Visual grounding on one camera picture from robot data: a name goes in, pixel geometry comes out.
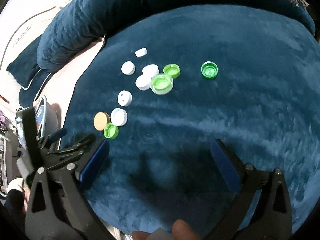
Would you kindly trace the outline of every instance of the plastic cap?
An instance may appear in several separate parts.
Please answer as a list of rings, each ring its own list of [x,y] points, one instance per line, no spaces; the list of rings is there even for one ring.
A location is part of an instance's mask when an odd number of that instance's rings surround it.
[[[145,66],[142,69],[142,73],[146,76],[154,78],[156,75],[159,74],[159,68],[156,64],[150,64],[150,65]]]
[[[93,119],[93,125],[98,131],[102,131],[110,122],[110,116],[105,112],[99,112]]]
[[[113,123],[110,122],[104,128],[103,134],[108,139],[114,139],[119,134],[119,128],[117,126],[115,126]]]
[[[140,90],[147,90],[150,87],[151,77],[147,75],[141,75],[136,80],[136,86]]]
[[[201,73],[205,78],[215,78],[218,74],[218,66],[211,61],[207,61],[201,66]]]
[[[172,76],[161,73],[151,80],[150,87],[157,95],[167,94],[173,88]]]
[[[132,94],[129,91],[122,90],[118,95],[118,103],[121,106],[128,106],[132,102]]]
[[[135,70],[136,67],[131,61],[126,61],[121,67],[121,72],[127,76],[132,75]]]
[[[116,126],[123,126],[128,120],[127,112],[121,108],[115,108],[111,112],[111,122]]]
[[[177,64],[169,64],[163,68],[163,72],[172,78],[177,78],[180,75],[180,68]]]
[[[137,57],[142,57],[144,55],[146,55],[148,52],[147,52],[147,49],[146,48],[142,48],[142,49],[138,49],[135,54]]]

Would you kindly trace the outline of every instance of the green bottle cap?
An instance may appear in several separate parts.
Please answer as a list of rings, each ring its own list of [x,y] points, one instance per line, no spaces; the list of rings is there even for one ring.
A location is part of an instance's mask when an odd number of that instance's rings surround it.
[[[163,68],[163,72],[172,78],[177,78],[180,75],[180,68],[177,64],[169,64]]]
[[[207,61],[202,64],[201,73],[205,78],[215,78],[218,74],[218,66],[211,61]]]
[[[157,95],[167,94],[173,88],[172,76],[161,73],[151,80],[150,87]]]
[[[103,134],[108,139],[114,139],[118,136],[119,128],[113,123],[108,123],[103,130]]]

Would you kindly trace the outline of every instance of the white bottle cap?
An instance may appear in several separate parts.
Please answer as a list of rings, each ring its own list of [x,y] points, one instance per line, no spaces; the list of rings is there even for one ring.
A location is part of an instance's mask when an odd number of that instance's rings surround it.
[[[131,61],[126,61],[125,63],[123,63],[121,67],[121,72],[127,76],[132,75],[135,70],[136,70],[136,67]]]
[[[129,91],[122,90],[118,95],[118,103],[121,106],[128,106],[132,102],[132,94]]]
[[[142,57],[144,55],[146,55],[148,52],[147,52],[147,49],[146,48],[142,48],[142,49],[138,49],[135,54],[137,57]]]
[[[142,73],[151,78],[154,78],[159,74],[159,68],[156,64],[147,65],[142,69]]]
[[[140,90],[147,90],[150,88],[151,77],[147,75],[141,75],[136,80],[136,86]]]
[[[115,108],[111,112],[110,119],[115,126],[123,126],[128,120],[128,115],[123,109]]]

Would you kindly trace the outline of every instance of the wrinkled velvet fabric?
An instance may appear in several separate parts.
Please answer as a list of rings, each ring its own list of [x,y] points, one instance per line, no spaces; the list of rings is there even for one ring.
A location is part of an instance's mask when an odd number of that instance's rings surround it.
[[[42,69],[55,73],[79,51],[155,13],[195,4],[236,4],[260,8],[301,22],[314,35],[315,24],[292,0],[72,0],[44,31],[37,51]]]
[[[137,58],[143,47],[148,54]],[[128,60],[131,76],[121,73]],[[218,65],[216,79],[201,75],[205,61]],[[170,93],[135,86],[144,66],[169,63],[181,70]],[[94,115],[110,114],[128,90],[128,122],[86,192],[98,216],[126,233],[169,231],[181,218],[205,235],[234,197],[209,152],[209,140],[220,138],[244,163],[283,169],[295,231],[320,195],[319,76],[319,45],[298,21],[233,5],[175,9],[108,38],[76,84],[62,146],[84,133],[103,136]]]

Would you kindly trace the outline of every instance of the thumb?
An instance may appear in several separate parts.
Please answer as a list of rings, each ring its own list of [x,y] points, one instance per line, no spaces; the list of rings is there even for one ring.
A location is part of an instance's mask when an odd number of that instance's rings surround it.
[[[175,240],[201,240],[191,227],[183,220],[175,221],[172,226],[172,234]]]

